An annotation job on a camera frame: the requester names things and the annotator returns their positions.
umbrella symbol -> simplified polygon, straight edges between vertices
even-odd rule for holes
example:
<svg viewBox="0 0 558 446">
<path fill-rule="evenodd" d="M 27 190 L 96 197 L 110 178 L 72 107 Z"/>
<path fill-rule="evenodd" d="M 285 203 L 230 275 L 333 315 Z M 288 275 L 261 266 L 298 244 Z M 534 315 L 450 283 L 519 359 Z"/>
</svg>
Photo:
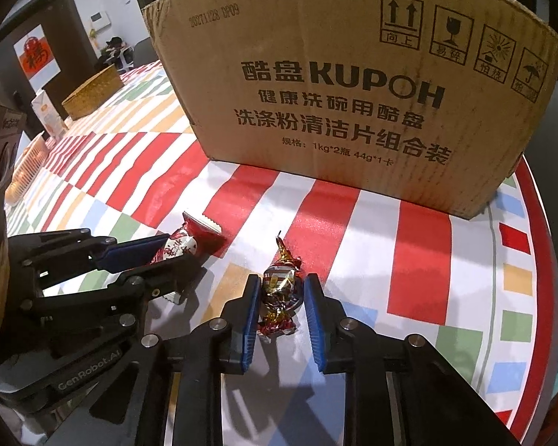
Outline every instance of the umbrella symbol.
<svg viewBox="0 0 558 446">
<path fill-rule="evenodd" d="M 533 65 L 525 65 L 523 68 L 524 68 L 527 72 L 529 72 L 529 77 L 527 77 L 527 80 L 525 80 L 525 83 L 526 83 L 526 84 L 528 84 L 528 83 L 531 81 L 531 77 L 533 77 L 534 75 L 535 75 L 537 78 L 540 78 L 539 70 L 538 70 L 536 67 L 534 67 Z"/>
</svg>

table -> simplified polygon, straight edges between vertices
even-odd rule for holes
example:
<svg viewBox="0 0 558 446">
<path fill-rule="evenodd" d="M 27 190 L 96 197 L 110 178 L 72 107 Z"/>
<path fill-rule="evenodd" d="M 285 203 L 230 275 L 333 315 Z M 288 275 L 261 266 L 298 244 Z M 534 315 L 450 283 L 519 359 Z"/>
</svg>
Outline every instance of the table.
<svg viewBox="0 0 558 446">
<path fill-rule="evenodd" d="M 89 227 L 126 241 L 173 232 L 184 209 L 204 213 L 227 244 L 183 304 L 152 302 L 148 327 L 171 338 L 240 296 L 247 275 L 271 263 L 281 231 L 349 316 L 385 335 L 424 335 L 533 444 L 558 367 L 558 298 L 548 227 L 524 160 L 484 212 L 465 221 L 337 184 L 210 162 L 158 62 L 122 78 L 124 88 L 54 147 L 8 212 L 9 235 Z M 46 294 L 114 278 L 91 272 Z M 304 307 L 295 320 L 295 335 L 256 341 L 247 374 L 224 378 L 225 444 L 340 442 L 344 378 L 318 372 Z"/>
</svg>

carton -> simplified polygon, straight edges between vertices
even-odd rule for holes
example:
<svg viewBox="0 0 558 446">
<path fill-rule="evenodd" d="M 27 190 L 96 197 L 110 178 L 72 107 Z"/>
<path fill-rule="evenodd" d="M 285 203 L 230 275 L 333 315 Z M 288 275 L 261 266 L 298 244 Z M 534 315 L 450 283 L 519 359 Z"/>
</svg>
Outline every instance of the carton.
<svg viewBox="0 0 558 446">
<path fill-rule="evenodd" d="M 515 0 L 158 0 L 143 11 L 211 159 L 471 218 L 558 74 Z"/>
<path fill-rule="evenodd" d="M 45 90 L 39 89 L 37 91 L 35 98 L 31 100 L 31 107 L 48 134 L 59 141 L 66 133 L 67 128 Z"/>
</svg>

red stripe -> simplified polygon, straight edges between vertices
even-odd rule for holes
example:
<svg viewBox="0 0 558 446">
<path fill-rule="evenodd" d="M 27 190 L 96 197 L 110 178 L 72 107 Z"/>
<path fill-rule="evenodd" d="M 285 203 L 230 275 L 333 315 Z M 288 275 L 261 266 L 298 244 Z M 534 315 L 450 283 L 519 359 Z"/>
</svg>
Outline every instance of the red stripe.
<svg viewBox="0 0 558 446">
<path fill-rule="evenodd" d="M 284 237 L 286 246 L 302 257 L 304 275 L 316 273 L 326 283 L 358 196 L 358 189 L 314 182 Z"/>
<path fill-rule="evenodd" d="M 128 77 L 133 77 L 134 74 L 136 74 L 136 71 L 137 71 L 138 69 L 140 69 L 140 67 L 137 67 L 137 68 L 135 68 L 135 69 L 133 69 L 133 70 L 131 70 L 131 71 L 129 71 L 129 72 L 126 72 L 125 74 L 122 75 L 122 79 L 124 79 L 125 77 L 126 77 L 126 79 L 127 79 Z"/>
<path fill-rule="evenodd" d="M 68 149 L 67 155 L 54 167 L 54 173 L 62 176 L 68 165 L 77 157 L 78 153 L 83 150 L 83 147 L 93 138 L 94 134 L 82 136 L 82 138 L 74 144 L 74 147 Z"/>
<path fill-rule="evenodd" d="M 81 138 L 81 136 L 76 136 L 75 135 L 75 136 L 71 136 L 71 137 L 65 137 L 60 142 L 58 142 L 58 144 L 56 144 L 54 146 L 54 148 L 50 151 L 50 155 L 49 155 L 48 160 L 46 161 L 44 167 L 48 171 L 51 171 L 52 166 L 55 165 L 55 163 L 58 161 L 58 159 L 60 159 L 62 154 L 64 154 L 67 151 L 67 149 L 69 147 L 71 147 L 72 145 L 74 145 L 75 141 L 77 141 L 80 138 Z"/>
<path fill-rule="evenodd" d="M 138 156 L 132 168 L 124 174 L 116 189 L 109 197 L 107 205 L 122 211 L 136 188 L 139 180 L 151 169 L 168 147 L 178 138 L 179 133 L 165 132 L 157 135 L 155 139 Z"/>
<path fill-rule="evenodd" d="M 176 162 L 153 182 L 132 217 L 147 226 L 159 227 L 161 221 L 174 208 L 186 186 L 201 173 L 207 162 L 209 159 L 201 145 L 197 141 L 193 142 Z"/>
<path fill-rule="evenodd" d="M 103 159 L 105 159 L 107 153 L 110 152 L 113 149 L 113 146 L 118 144 L 125 135 L 126 133 L 116 134 L 113 136 L 113 139 L 110 142 L 108 142 L 105 146 L 103 146 L 103 149 L 101 149 L 96 154 L 95 158 L 91 161 L 91 164 L 88 166 L 87 169 L 85 169 L 85 172 L 81 175 L 79 180 L 76 182 L 75 186 L 77 188 L 80 189 L 83 186 L 85 186 L 85 184 L 87 184 L 87 181 L 91 176 L 93 176 L 93 173 L 95 172 L 97 167 L 103 162 Z"/>
<path fill-rule="evenodd" d="M 449 215 L 401 201 L 387 312 L 444 325 L 451 253 Z"/>
<path fill-rule="evenodd" d="M 87 155 L 95 148 L 96 145 L 101 142 L 101 139 L 103 139 L 105 136 L 106 134 L 100 135 L 92 145 L 88 146 L 87 149 L 85 149 L 85 152 L 81 155 L 77 163 L 70 171 L 68 171 L 68 174 L 64 178 L 64 181 L 70 181 L 70 179 L 74 176 L 74 173 L 77 171 L 77 168 L 81 165 L 82 162 L 85 161 L 85 159 L 87 159 Z"/>
<path fill-rule="evenodd" d="M 540 398 L 548 364 L 551 365 L 549 374 L 555 374 L 558 371 L 558 342 L 552 344 L 555 317 L 554 283 L 556 279 L 554 275 L 557 272 L 554 271 L 556 259 L 552 256 L 552 240 L 546 218 L 524 158 L 519 161 L 515 175 L 521 186 L 521 194 L 527 208 L 537 270 L 537 324 L 533 355 L 525 390 L 510 426 L 510 432 L 520 441 L 530 423 L 535 428 L 534 430 L 539 430 L 542 426 L 543 415 L 537 418 L 537 424 L 533 424 L 533 417 L 538 400 L 546 409 L 551 400 L 551 389 L 547 391 L 546 397 L 542 395 Z"/>
<path fill-rule="evenodd" d="M 275 182 L 277 176 L 278 171 L 238 166 L 231 178 L 215 193 L 203 213 L 220 224 L 223 230 L 225 242 L 215 256 L 225 255 L 254 206 Z"/>
<path fill-rule="evenodd" d="M 122 161 L 122 158 L 128 154 L 130 152 L 130 150 L 146 135 L 146 132 L 139 132 L 137 133 L 137 135 L 135 135 L 132 139 L 130 139 L 128 141 L 128 144 L 126 144 L 124 147 L 122 147 L 122 149 L 119 150 L 119 152 L 116 153 L 116 155 L 113 157 L 112 162 L 107 166 L 107 168 L 105 168 L 103 171 L 101 171 L 101 173 L 99 174 L 99 176 L 97 177 L 97 179 L 95 180 L 95 182 L 91 185 L 91 187 L 89 188 L 89 190 L 87 191 L 87 194 L 90 196 L 95 196 L 97 194 L 97 192 L 101 189 L 101 186 L 103 186 L 103 183 L 105 183 L 105 181 L 107 180 L 108 177 L 111 176 L 111 174 L 113 173 L 113 171 L 118 167 L 118 165 L 120 164 L 120 162 Z"/>
<path fill-rule="evenodd" d="M 526 233 L 508 226 L 508 224 L 500 223 L 500 235 L 502 237 L 502 244 L 505 247 L 514 248 L 528 255 L 531 254 L 529 238 Z"/>
<path fill-rule="evenodd" d="M 498 411 L 496 413 L 496 415 L 498 416 L 498 419 L 500 419 L 504 423 L 504 426 L 506 426 L 506 424 L 508 423 L 508 420 L 510 418 L 511 413 L 512 413 L 512 410 L 511 411 Z"/>
<path fill-rule="evenodd" d="M 63 189 L 62 193 L 60 194 L 60 196 L 56 200 L 54 206 L 52 206 L 52 210 L 50 211 L 50 214 L 48 215 L 48 219 L 46 219 L 45 223 L 43 223 L 42 231 L 47 231 L 48 230 L 48 227 L 50 226 L 50 224 L 52 224 L 52 220 L 54 219 L 54 216 L 56 215 L 56 213 L 60 209 L 60 206 L 62 205 L 64 199 L 66 199 L 66 196 L 68 196 L 68 194 L 69 194 L 69 192 L 72 188 L 73 188 L 72 184 L 67 183 L 66 186 L 64 186 L 64 189 Z"/>
<path fill-rule="evenodd" d="M 135 75 L 134 71 L 130 71 L 130 72 L 128 72 L 128 74 L 130 74 L 131 72 L 132 72 L 132 75 L 129 75 L 126 78 L 122 77 L 122 81 L 124 82 L 124 85 L 128 85 L 132 81 L 132 79 L 134 78 L 134 75 Z"/>
</svg>

candy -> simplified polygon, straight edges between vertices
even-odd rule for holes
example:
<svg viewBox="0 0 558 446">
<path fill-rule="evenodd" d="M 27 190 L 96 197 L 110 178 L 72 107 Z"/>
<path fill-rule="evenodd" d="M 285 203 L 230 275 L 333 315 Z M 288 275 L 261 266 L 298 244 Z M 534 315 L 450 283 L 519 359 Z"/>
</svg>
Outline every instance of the candy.
<svg viewBox="0 0 558 446">
<path fill-rule="evenodd" d="M 184 253 L 190 253 L 199 258 L 213 254 L 224 238 L 221 227 L 213 220 L 202 214 L 182 212 L 184 223 L 182 227 L 171 233 L 170 238 L 162 248 L 159 248 L 151 263 L 160 262 Z M 177 292 L 164 295 L 167 300 L 180 304 L 182 298 Z"/>
<path fill-rule="evenodd" d="M 257 333 L 266 343 L 270 343 L 274 336 L 296 331 L 292 315 L 304 300 L 300 274 L 302 260 L 292 256 L 279 236 L 276 240 L 279 259 L 262 276 L 263 312 Z"/>
</svg>

